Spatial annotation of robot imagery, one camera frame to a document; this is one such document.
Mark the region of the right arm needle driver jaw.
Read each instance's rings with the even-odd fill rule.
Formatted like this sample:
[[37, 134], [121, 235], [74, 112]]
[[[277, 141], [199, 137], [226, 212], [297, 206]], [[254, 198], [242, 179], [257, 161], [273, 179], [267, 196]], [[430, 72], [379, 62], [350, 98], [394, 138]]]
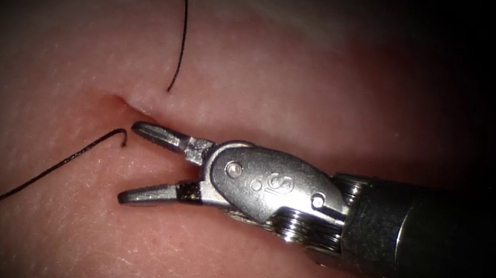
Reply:
[[155, 123], [136, 121], [131, 130], [149, 142], [182, 154], [186, 161], [194, 165], [202, 165], [207, 151], [215, 147], [212, 141], [191, 137]]
[[120, 205], [132, 207], [150, 207], [171, 202], [191, 205], [203, 204], [200, 186], [193, 181], [128, 189], [118, 193], [117, 200]]

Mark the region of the right arm needle driver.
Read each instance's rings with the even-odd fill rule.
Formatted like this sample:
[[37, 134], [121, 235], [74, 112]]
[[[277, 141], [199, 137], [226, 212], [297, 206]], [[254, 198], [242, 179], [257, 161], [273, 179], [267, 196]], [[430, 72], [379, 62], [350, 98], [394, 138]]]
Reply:
[[248, 142], [211, 150], [203, 174], [234, 218], [288, 243], [339, 251], [353, 198], [321, 170], [293, 155]]

